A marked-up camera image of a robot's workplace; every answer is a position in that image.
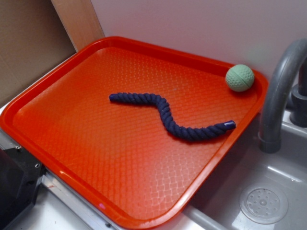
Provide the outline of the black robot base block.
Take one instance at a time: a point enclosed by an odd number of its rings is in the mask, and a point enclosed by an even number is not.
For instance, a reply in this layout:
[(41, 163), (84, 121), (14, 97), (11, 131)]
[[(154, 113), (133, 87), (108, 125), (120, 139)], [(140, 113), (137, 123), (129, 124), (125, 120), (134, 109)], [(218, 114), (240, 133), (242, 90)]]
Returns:
[(0, 228), (6, 230), (35, 206), (45, 168), (26, 149), (0, 151)]

